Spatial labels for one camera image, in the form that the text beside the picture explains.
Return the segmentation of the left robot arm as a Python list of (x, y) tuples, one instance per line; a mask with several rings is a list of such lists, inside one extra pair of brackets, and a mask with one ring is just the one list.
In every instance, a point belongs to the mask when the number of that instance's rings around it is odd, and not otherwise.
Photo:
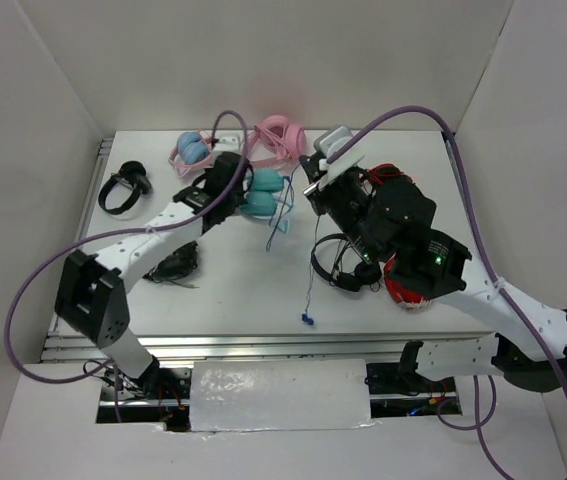
[(223, 152), (144, 226), (95, 253), (77, 249), (65, 259), (54, 312), (114, 361), (136, 398), (156, 396), (173, 376), (132, 332), (128, 294), (170, 254), (234, 215), (245, 203), (250, 172), (245, 157)]

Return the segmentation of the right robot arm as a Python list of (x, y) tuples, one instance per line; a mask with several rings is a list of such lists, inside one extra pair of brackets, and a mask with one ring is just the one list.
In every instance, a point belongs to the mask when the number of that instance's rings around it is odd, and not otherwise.
[(549, 307), (504, 280), (432, 226), (436, 204), (395, 167), (375, 175), (352, 165), (333, 176), (321, 154), (299, 164), (304, 194), (327, 214), (364, 264), (392, 263), (385, 277), (426, 300), (436, 300), (489, 328), (474, 340), (410, 341), (398, 378), (417, 392), (452, 376), (501, 375), (510, 384), (548, 393), (567, 384), (567, 309)]

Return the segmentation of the teal cat ear headphones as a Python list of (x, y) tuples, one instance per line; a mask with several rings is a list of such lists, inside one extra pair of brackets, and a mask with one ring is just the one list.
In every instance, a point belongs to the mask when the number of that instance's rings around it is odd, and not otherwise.
[(257, 279), (250, 292), (257, 296), (258, 316), (273, 332), (316, 332), (316, 321), (306, 304), (308, 262), (295, 252), (293, 175), (257, 169), (246, 177), (246, 203), (239, 214), (250, 227), (264, 228), (264, 242), (256, 253)]

